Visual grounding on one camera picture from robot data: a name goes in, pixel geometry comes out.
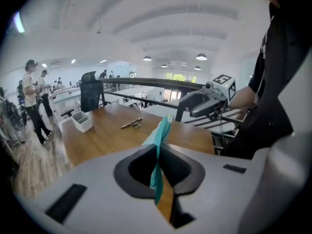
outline desk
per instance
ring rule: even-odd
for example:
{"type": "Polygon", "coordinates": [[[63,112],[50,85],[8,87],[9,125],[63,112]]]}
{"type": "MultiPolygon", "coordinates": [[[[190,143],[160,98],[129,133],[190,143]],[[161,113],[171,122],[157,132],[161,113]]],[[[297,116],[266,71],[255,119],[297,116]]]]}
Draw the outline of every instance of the desk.
{"type": "MultiPolygon", "coordinates": [[[[82,133],[71,120],[62,125],[63,140],[72,166],[105,154],[140,146],[162,120],[161,117],[131,109],[120,104],[110,104],[92,112],[93,128],[82,133]],[[120,129],[122,125],[143,117],[139,129],[120,129]]],[[[207,154],[215,154],[211,133],[208,130],[174,121],[168,143],[207,154]]],[[[158,208],[169,220],[173,190],[164,178],[164,191],[158,208]]]]}

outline small white box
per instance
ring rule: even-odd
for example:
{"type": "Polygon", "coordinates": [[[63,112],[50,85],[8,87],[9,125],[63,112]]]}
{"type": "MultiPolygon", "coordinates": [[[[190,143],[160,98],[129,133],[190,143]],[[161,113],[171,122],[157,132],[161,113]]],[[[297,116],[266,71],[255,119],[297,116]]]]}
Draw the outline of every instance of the small white box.
{"type": "Polygon", "coordinates": [[[87,132],[93,126],[91,118],[84,112],[75,113],[72,115],[72,119],[76,128],[83,133],[87,132]]]}

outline ceiling light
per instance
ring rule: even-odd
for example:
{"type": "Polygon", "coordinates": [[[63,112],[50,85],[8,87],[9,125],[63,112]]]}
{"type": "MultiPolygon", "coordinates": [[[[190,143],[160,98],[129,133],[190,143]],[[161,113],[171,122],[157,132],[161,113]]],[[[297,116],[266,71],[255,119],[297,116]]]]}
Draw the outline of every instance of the ceiling light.
{"type": "Polygon", "coordinates": [[[198,54],[198,56],[196,57],[197,60],[207,60],[207,57],[205,54],[200,53],[198,54]]]}
{"type": "Polygon", "coordinates": [[[151,60],[152,60],[152,58],[151,58],[150,56],[145,56],[145,57],[143,58],[143,60],[146,60],[146,61],[151,61],[151,60]]]}
{"type": "Polygon", "coordinates": [[[18,32],[24,33],[25,30],[24,30],[23,24],[21,23],[21,20],[20,20],[20,12],[19,11],[15,14],[13,21],[15,23],[15,26],[16,26],[18,32]]]}

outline man in white shirt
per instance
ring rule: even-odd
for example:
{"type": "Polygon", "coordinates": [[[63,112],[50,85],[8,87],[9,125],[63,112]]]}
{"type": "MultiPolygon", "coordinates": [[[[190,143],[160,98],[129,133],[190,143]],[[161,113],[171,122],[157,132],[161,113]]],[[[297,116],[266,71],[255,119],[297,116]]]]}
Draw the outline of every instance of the man in white shirt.
{"type": "Polygon", "coordinates": [[[49,86],[45,84],[45,80],[44,80],[46,75],[48,75],[47,71],[43,70],[41,73],[41,76],[38,78],[38,86],[39,86],[39,90],[41,91],[40,96],[42,98],[44,109],[47,113],[47,116],[51,117],[51,116],[53,116],[53,113],[52,113],[52,110],[50,108],[49,99],[48,99],[48,96],[49,96],[48,88],[49,88],[49,86]]]}
{"type": "Polygon", "coordinates": [[[37,66],[37,63],[35,63],[34,60],[29,60],[26,63],[25,70],[27,73],[23,76],[22,86],[23,86],[23,92],[25,94],[26,111],[34,124],[35,132],[38,136],[40,143],[45,144],[50,141],[49,136],[52,133],[54,133],[54,130],[49,130],[46,128],[38,111],[37,102],[36,102],[36,94],[39,94],[39,90],[34,89],[33,79],[30,76],[32,72],[35,72],[36,66],[37,66]],[[44,138],[42,136],[41,129],[47,135],[47,138],[44,138]]]}

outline light blue towel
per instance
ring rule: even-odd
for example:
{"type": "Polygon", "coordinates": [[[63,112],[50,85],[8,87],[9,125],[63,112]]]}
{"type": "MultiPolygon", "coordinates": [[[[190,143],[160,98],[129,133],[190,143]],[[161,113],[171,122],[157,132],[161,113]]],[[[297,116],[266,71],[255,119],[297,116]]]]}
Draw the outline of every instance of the light blue towel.
{"type": "Polygon", "coordinates": [[[155,204],[157,205],[163,191],[163,180],[162,180],[162,174],[161,169],[159,166],[159,154],[160,154],[160,145],[161,143],[166,139],[170,132],[171,128],[171,122],[172,122],[172,116],[168,115],[162,119],[162,121],[159,123],[156,129],[154,129],[151,133],[151,135],[144,141],[143,145],[146,144],[155,144],[157,146],[157,153],[156,153],[156,166],[152,172],[151,175],[151,184],[150,187],[154,188],[155,190],[155,204]]]}

